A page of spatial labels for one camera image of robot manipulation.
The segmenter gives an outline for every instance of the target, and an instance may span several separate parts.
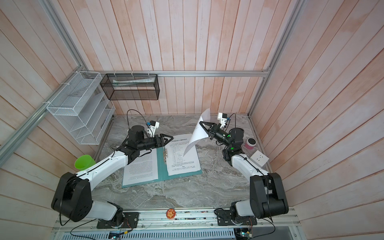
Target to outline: power outlet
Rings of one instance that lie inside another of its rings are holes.
[[[251,156],[251,164],[254,167],[261,168],[265,165],[266,162],[268,162],[269,158],[262,154],[259,150],[257,150],[252,156]]]

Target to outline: black mounting plate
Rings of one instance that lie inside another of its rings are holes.
[[[233,226],[236,225],[234,222],[242,223],[242,225],[257,225],[255,217],[235,217],[235,221],[232,221],[231,210],[219,210],[217,216],[217,225],[219,226]]]
[[[137,228],[137,222],[139,220],[139,213],[138,212],[123,212],[124,214],[124,223],[121,228]],[[101,221],[97,223],[97,229],[111,229],[111,226],[108,224],[105,224]]]

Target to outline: wood panel wall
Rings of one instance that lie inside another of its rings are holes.
[[[0,1],[0,144],[77,68],[38,0]],[[93,154],[48,115],[0,169],[3,239],[47,239],[59,177]]]
[[[52,0],[90,70],[263,70],[297,0]],[[118,114],[247,113],[258,77],[159,78]]]
[[[383,239],[384,1],[308,1],[252,116],[308,239]]]

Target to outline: teal folder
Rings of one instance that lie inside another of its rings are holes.
[[[142,185],[142,184],[147,184],[152,182],[161,182],[161,181],[165,181],[173,178],[188,177],[188,176],[198,175],[203,173],[203,171],[200,169],[199,171],[196,171],[196,172],[187,172],[187,173],[181,173],[181,174],[169,176],[167,165],[165,164],[164,157],[163,157],[164,148],[163,147],[156,148],[155,150],[157,151],[157,171],[158,171],[159,178],[156,180],[151,180],[147,182],[138,182],[138,183],[129,184],[129,185],[122,185],[122,187],[132,187],[132,186],[137,186],[137,185]]]

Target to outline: lime green bowl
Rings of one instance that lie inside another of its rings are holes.
[[[93,160],[93,158],[89,155],[82,155],[79,157],[76,162],[74,163],[74,167],[79,169],[80,171],[85,170],[93,165],[95,165],[96,162]]]

